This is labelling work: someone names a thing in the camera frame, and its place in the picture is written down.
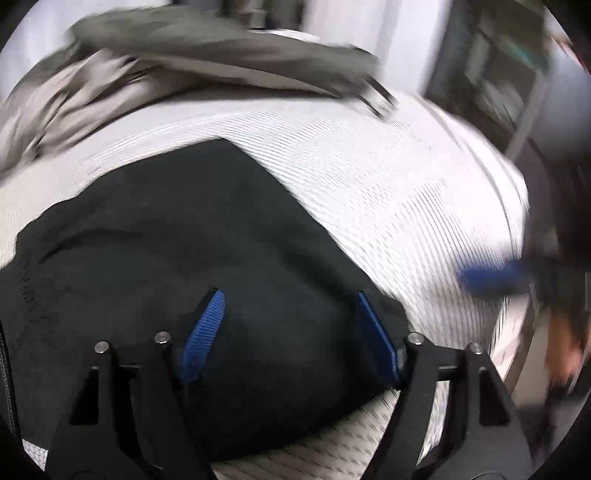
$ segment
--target black cloth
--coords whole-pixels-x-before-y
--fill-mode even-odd
[[[182,342],[211,288],[226,316],[184,393],[211,460],[279,447],[384,389],[353,314],[371,280],[272,175],[214,140],[112,171],[18,235],[0,316],[23,438],[50,446],[97,341]]]

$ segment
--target mattress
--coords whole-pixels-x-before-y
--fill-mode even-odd
[[[469,297],[456,274],[464,265],[519,256],[525,183],[471,126],[417,96],[393,93],[398,106],[384,121],[357,101],[247,87],[190,92],[139,109],[0,186],[0,267],[28,222],[100,175],[222,137],[274,175],[384,293],[400,300],[415,330],[438,345],[478,341],[494,353],[508,303]],[[437,389],[424,452],[440,436],[446,391]],[[216,475],[360,478],[396,399],[386,391],[294,445],[214,464]],[[25,446],[44,465],[47,452]]]

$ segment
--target white textured bed sheet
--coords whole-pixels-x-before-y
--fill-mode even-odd
[[[379,288],[402,301],[416,330],[439,345],[464,348],[477,340],[494,347],[507,302],[470,298],[456,272],[519,255],[525,183],[479,132],[418,97],[395,96],[398,108],[386,121],[357,102],[241,88],[202,90],[135,111],[0,186],[0,267],[28,222],[100,175],[224,137],[269,170]],[[445,395],[442,385],[425,451],[439,437]],[[218,463],[216,473],[243,480],[359,478],[396,397],[385,392],[331,428],[281,450]],[[27,449],[44,464],[45,451]]]

